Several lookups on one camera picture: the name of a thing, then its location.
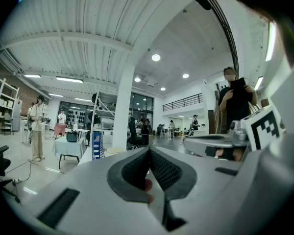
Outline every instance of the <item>chair armrest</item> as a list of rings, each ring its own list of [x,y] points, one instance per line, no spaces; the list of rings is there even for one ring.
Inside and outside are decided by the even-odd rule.
[[[7,146],[7,145],[0,147],[0,154],[1,154],[2,152],[5,152],[5,151],[8,150],[8,149],[9,149],[9,146]]]

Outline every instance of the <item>beige pants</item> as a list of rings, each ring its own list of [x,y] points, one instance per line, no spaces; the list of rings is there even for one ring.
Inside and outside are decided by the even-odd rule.
[[[33,137],[31,138],[31,153],[33,154],[33,159],[43,156],[41,131],[33,131]]]

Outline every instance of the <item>brick wall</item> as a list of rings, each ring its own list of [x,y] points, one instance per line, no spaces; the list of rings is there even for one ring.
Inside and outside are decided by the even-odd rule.
[[[6,79],[6,82],[9,85],[12,85],[14,87],[19,87],[19,94],[18,98],[23,101],[22,103],[22,116],[27,115],[28,108],[30,107],[31,103],[36,103],[37,97],[39,96],[38,92],[34,91],[27,85],[25,85],[21,80],[19,80],[17,77],[13,76],[10,71],[8,71],[0,62],[0,78]],[[2,91],[6,95],[11,95],[12,90],[8,88],[3,88]]]

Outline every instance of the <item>black t-shirt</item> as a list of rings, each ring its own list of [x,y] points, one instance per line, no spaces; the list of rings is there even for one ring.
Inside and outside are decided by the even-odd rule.
[[[198,131],[198,127],[197,126],[193,126],[194,131]]]
[[[219,105],[222,103],[224,95],[230,90],[229,87],[225,87],[220,91]],[[233,97],[226,102],[226,125],[227,129],[230,129],[230,125],[233,120],[241,120],[250,115],[248,102],[252,101],[253,94],[246,93],[245,98],[235,98],[235,91],[233,91]]]

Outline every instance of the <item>white shelving unit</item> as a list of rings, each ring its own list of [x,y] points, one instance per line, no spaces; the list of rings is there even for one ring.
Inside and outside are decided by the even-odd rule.
[[[1,113],[8,112],[10,114],[10,116],[13,117],[15,100],[17,99],[17,95],[19,93],[19,88],[15,89],[13,86],[7,84],[5,78],[3,80],[0,79],[0,83],[1,83],[1,86],[0,86],[0,112]],[[12,96],[9,96],[9,95],[6,95],[6,94],[2,93],[2,90],[4,88],[8,88],[9,90],[12,90],[12,92],[15,94],[15,96],[12,97]],[[13,106],[9,107],[8,104],[3,105],[3,101],[12,101]]]

